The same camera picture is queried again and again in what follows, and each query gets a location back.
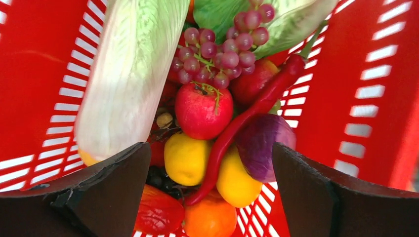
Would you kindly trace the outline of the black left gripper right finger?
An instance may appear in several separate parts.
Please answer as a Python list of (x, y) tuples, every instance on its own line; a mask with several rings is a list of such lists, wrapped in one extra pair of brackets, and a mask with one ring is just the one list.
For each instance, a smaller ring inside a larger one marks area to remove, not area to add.
[(291, 236), (418, 236), (418, 193), (355, 178), (281, 143), (272, 159)]

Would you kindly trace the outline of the yellow lemon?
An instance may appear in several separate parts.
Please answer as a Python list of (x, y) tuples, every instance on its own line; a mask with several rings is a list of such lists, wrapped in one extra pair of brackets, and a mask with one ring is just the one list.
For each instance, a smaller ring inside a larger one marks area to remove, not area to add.
[(236, 208), (250, 205), (261, 192), (262, 183), (247, 173), (234, 145), (222, 160), (216, 188), (224, 200)]
[(183, 132), (172, 135), (164, 147), (165, 169), (170, 179), (184, 186), (202, 182), (212, 141), (190, 138)]

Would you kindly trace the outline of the purple red cabbage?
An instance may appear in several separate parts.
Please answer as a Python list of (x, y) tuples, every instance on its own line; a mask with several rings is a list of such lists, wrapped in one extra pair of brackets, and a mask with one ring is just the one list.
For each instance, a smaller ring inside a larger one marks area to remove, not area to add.
[(284, 118), (274, 114), (258, 114), (235, 136), (239, 156), (248, 174), (262, 183), (276, 181), (272, 164), (272, 147), (279, 142), (296, 147), (296, 135)]

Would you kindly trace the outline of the pale green napa cabbage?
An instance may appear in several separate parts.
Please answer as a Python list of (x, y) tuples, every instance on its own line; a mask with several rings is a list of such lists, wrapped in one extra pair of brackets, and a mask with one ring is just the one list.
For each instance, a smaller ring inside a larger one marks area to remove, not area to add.
[(78, 149), (99, 162), (149, 136), (187, 0), (110, 0), (75, 123)]

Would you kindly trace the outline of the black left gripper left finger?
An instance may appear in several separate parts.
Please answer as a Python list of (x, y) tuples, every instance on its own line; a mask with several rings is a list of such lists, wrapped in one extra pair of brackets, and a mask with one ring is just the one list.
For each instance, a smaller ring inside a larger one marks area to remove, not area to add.
[(130, 237), (151, 148), (135, 144), (95, 165), (31, 188), (42, 206), (32, 237)]

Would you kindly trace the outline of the red apple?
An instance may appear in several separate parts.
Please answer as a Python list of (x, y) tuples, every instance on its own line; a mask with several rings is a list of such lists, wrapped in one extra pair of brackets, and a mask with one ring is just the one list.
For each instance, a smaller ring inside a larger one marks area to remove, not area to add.
[(233, 98), (228, 89), (184, 84), (175, 97), (175, 116), (181, 130), (197, 140), (212, 140), (233, 117)]

